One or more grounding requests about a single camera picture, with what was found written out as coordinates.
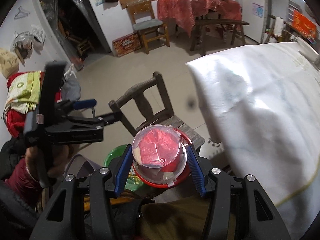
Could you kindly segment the person left hand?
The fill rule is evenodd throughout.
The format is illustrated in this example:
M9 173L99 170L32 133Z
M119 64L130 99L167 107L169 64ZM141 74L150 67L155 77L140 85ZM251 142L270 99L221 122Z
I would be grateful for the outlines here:
M50 161L46 166L46 172L50 178L58 178L63 175L65 167L74 155L72 145L57 145L27 148L25 153L25 164L29 174L37 182L40 181L38 168L40 167L41 157L49 157Z

